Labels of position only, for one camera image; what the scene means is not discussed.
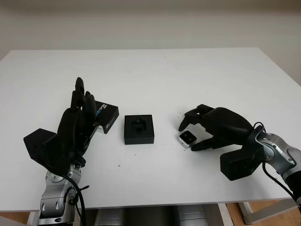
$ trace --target small box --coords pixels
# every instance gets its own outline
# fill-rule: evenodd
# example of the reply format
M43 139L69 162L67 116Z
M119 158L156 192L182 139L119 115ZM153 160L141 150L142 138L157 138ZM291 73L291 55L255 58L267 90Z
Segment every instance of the small box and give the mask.
M187 130L179 136L178 140L185 148L189 148L195 144L197 138Z
M97 131L107 134L119 115L118 107L95 101Z
M124 117L124 143L126 145L153 144L154 137L151 114Z

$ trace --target white tabletop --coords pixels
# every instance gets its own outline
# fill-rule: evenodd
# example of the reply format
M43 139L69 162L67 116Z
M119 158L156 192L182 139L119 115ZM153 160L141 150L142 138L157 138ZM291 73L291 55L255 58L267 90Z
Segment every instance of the white tabletop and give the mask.
M261 167L229 181L219 157L237 146L192 152L177 141L184 113L206 104L262 121L301 148L301 88L258 48L12 51L0 62L0 211L39 209L46 170L30 159L23 137L57 131L79 76L96 100L120 112L84 155L87 208L288 197ZM129 114L152 114L154 144L124 145ZM210 137L201 126L189 129Z

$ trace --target table leg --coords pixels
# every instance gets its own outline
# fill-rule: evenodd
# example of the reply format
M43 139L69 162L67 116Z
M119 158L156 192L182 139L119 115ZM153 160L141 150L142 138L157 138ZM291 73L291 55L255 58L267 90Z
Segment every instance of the table leg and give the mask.
M270 218L274 215L297 207L293 199L281 200L257 212L252 211L248 202L240 202L239 206L244 215L244 222L246 225L251 225L252 223L255 223L257 221Z
M39 217L40 217L40 211L30 212L26 225L27 226L37 226Z
M233 226L225 203L203 205L210 226Z

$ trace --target small black box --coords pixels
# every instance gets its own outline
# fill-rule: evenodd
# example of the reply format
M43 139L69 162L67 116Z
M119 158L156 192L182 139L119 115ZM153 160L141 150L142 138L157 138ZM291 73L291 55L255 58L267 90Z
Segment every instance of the small black box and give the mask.
M151 114L124 117L124 143L126 145L153 144L154 137Z
M118 107L95 101L96 121L99 123L97 131L107 134L119 115Z

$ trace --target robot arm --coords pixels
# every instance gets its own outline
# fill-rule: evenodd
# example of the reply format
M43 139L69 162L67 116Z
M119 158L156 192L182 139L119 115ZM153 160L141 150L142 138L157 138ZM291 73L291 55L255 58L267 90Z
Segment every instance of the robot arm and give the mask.
M269 176L265 170L265 163L268 163L292 190L293 194L287 191L300 210L300 150L289 146L281 137L266 133L263 125L255 128L245 118L226 108L200 105L185 114L179 131L183 131L189 124L197 123L213 137L193 145L192 151L216 149L232 144L242 145L239 150L221 155L221 172L229 180L236 180L251 175L262 163L265 173Z
M30 157L48 170L38 225L71 226L78 198L82 225L86 225L85 205L77 184L80 168L86 164L82 156L99 125L95 119L94 97L88 91L84 93L83 80L77 78L71 106L63 113L57 133L38 129L24 138Z

